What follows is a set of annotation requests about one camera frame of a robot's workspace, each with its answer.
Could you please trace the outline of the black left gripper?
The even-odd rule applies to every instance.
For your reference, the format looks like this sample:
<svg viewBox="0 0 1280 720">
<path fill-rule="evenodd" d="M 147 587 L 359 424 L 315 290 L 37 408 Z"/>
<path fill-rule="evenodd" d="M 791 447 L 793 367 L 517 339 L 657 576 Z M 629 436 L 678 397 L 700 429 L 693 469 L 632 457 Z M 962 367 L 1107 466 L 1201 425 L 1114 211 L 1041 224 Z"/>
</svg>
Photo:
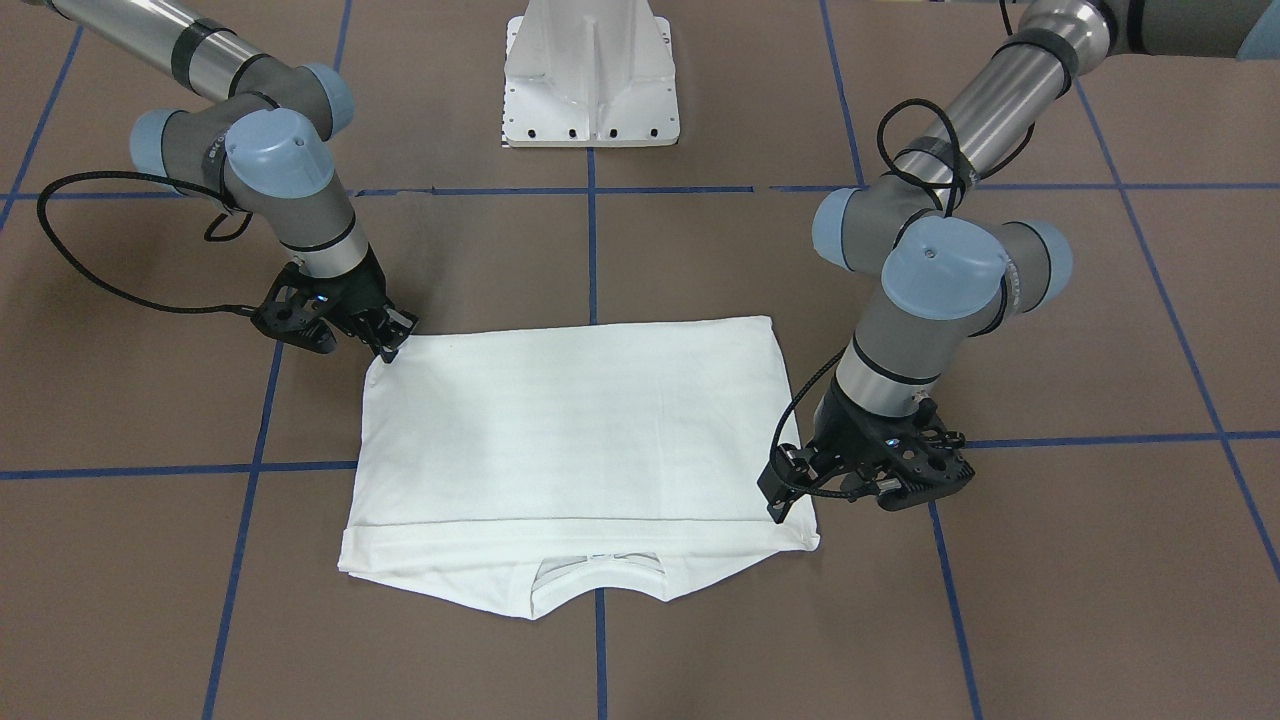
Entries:
<svg viewBox="0 0 1280 720">
<path fill-rule="evenodd" d="M 815 414 L 815 437 L 800 447 L 777 442 L 756 487 L 774 524 L 805 497 L 872 497 L 881 509 L 900 511 L 955 495 L 975 477 L 961 454 L 965 443 L 931 398 L 908 416 L 881 416 L 829 387 Z"/>
</svg>

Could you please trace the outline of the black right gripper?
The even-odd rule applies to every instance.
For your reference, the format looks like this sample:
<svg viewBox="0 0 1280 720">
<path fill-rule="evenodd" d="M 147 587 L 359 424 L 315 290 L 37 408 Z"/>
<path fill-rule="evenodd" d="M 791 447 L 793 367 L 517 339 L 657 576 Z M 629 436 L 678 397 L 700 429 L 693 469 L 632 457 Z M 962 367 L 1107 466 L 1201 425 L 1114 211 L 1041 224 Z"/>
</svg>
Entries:
<svg viewBox="0 0 1280 720">
<path fill-rule="evenodd" d="M 366 345 L 385 364 L 392 364 L 401 345 L 417 327 L 419 316 L 392 302 L 378 258 L 367 255 L 349 272 L 319 279 L 339 295 L 325 320 Z"/>
</svg>

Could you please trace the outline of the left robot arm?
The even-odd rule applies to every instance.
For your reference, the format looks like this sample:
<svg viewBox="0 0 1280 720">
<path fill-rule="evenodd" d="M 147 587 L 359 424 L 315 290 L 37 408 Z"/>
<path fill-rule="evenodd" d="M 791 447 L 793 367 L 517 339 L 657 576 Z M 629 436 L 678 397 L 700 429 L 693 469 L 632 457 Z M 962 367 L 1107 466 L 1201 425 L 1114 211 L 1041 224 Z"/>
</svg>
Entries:
<svg viewBox="0 0 1280 720">
<path fill-rule="evenodd" d="M 804 498 L 872 497 L 899 511 L 972 480 L 965 436 L 945 424 L 934 388 L 963 341 L 1056 299 L 1074 256 L 1051 224 L 979 223 L 959 206 L 1027 146 L 1079 78 L 1129 54 L 1272 60 L 1277 4 L 1033 1 L 947 106 L 914 97 L 882 117 L 882 129 L 913 108 L 933 120 L 896 152 L 878 140 L 884 173 L 836 190 L 815 213 L 815 251 L 878 287 L 822 369 L 831 383 L 812 439 L 773 441 L 758 480 L 773 521 Z"/>
</svg>

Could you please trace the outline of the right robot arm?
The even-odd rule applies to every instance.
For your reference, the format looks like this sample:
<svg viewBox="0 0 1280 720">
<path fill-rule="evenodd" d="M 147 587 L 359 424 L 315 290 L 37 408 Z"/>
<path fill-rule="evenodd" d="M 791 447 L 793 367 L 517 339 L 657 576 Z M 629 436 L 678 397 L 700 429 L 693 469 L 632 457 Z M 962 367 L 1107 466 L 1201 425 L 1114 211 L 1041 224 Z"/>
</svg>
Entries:
<svg viewBox="0 0 1280 720">
<path fill-rule="evenodd" d="M 332 352 L 344 334 L 392 363 L 419 319 L 389 299 L 326 145 L 355 115 L 340 76 L 324 64 L 288 67 L 175 1 L 49 8 L 209 101 L 202 111 L 143 114 L 131 132 L 128 178 L 205 196 L 221 220 L 262 218 L 287 251 L 262 302 L 210 313 L 247 318 L 266 337 L 314 354 Z"/>
</svg>

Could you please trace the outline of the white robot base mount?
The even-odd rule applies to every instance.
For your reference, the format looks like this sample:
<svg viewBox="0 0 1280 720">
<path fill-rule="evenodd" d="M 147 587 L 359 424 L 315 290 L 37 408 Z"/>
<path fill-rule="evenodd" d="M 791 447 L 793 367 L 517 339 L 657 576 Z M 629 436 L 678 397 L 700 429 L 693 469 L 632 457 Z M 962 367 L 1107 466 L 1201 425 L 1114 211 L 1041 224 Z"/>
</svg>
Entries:
<svg viewBox="0 0 1280 720">
<path fill-rule="evenodd" d="M 671 24 L 648 1 L 531 1 L 507 23 L 504 78 L 506 147 L 680 140 Z"/>
</svg>

